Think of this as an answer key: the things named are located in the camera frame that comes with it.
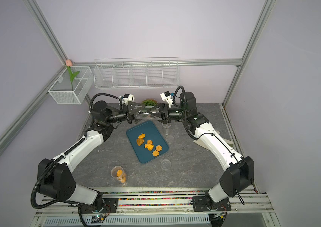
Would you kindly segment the clear cookie jar back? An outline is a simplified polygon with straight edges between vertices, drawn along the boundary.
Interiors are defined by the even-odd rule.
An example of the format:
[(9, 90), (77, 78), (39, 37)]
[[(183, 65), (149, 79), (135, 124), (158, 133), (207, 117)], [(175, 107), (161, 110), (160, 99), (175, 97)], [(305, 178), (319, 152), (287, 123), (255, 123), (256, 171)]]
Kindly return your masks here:
[(149, 117), (147, 109), (143, 109), (135, 114), (135, 118), (139, 120), (152, 121)]

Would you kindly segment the clear cookie jar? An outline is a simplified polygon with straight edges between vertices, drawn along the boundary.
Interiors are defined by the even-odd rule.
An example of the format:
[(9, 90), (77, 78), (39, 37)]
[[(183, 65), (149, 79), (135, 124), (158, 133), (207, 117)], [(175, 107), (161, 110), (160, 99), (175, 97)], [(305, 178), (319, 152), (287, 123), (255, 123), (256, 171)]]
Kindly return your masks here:
[(121, 183), (126, 182), (126, 172), (121, 166), (114, 166), (111, 170), (111, 176)]
[(143, 109), (135, 114), (135, 118), (139, 120), (152, 121), (149, 117), (147, 109)]
[(166, 124), (162, 124), (162, 127), (163, 127), (163, 132), (166, 136), (169, 135), (169, 130), (170, 130), (170, 127), (171, 127), (171, 123), (166, 123)]

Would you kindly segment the clear jar lid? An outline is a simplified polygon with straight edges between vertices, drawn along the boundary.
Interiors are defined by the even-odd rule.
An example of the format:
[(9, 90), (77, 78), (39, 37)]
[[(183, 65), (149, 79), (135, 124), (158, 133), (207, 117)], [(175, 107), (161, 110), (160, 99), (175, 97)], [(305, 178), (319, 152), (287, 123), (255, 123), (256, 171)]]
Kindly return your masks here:
[(175, 138), (172, 135), (167, 135), (166, 141), (167, 141), (167, 143), (173, 143), (175, 141)]
[(168, 159), (164, 159), (161, 161), (161, 169), (169, 170), (171, 168), (171, 161)]

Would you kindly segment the clear cookie jar front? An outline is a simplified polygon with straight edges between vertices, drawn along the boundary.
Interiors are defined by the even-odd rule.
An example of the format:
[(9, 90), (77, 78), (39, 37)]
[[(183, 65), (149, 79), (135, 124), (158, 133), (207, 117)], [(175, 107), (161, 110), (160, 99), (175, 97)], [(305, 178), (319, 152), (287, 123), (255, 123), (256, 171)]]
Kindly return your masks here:
[(111, 176), (121, 183), (126, 182), (126, 172), (121, 166), (114, 166), (111, 170)]

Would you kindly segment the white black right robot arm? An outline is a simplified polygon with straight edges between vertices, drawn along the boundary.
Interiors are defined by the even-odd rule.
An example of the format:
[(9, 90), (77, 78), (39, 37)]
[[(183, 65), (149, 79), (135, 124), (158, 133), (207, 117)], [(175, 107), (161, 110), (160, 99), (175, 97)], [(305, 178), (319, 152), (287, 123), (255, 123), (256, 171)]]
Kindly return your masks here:
[(148, 109), (147, 113), (163, 124), (178, 121), (193, 140), (200, 140), (214, 154), (224, 173), (219, 182), (205, 193), (205, 206), (214, 211), (222, 200), (240, 197), (240, 192), (254, 183), (254, 160), (235, 151), (214, 129), (209, 119), (197, 109), (192, 92), (178, 86), (173, 94), (161, 94), (163, 103)]

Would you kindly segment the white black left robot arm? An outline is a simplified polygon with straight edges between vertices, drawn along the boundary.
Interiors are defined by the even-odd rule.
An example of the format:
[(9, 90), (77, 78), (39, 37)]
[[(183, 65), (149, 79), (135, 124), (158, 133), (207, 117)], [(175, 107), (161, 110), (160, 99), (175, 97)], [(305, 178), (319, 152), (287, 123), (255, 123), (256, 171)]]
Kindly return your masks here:
[(43, 159), (38, 165), (37, 181), (31, 192), (30, 203), (34, 209), (43, 209), (57, 202), (88, 206), (92, 212), (101, 212), (105, 206), (102, 193), (84, 187), (73, 178), (73, 171), (79, 163), (96, 147), (103, 144), (115, 129), (114, 123), (137, 122), (135, 115), (145, 109), (142, 103), (134, 102), (132, 95), (111, 97), (119, 101), (120, 108), (107, 105), (103, 100), (95, 99), (89, 104), (91, 125), (85, 134), (65, 152), (53, 159)]

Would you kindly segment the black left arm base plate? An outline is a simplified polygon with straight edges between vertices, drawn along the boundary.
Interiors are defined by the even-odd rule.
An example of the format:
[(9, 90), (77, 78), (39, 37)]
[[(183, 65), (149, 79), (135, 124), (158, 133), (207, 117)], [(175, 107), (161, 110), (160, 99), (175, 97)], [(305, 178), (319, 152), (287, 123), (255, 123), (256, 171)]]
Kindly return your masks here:
[(107, 197), (96, 199), (91, 205), (80, 204), (82, 214), (111, 214), (116, 213), (119, 199), (116, 197)]

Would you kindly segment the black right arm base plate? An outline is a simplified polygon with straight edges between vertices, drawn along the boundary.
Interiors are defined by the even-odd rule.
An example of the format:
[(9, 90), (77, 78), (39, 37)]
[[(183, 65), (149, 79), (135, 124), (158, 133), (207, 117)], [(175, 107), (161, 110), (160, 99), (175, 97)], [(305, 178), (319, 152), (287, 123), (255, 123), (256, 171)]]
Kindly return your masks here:
[(214, 202), (207, 196), (194, 196), (192, 197), (189, 204), (193, 207), (193, 210), (195, 212), (231, 211), (231, 206), (228, 198), (225, 198), (219, 202)]

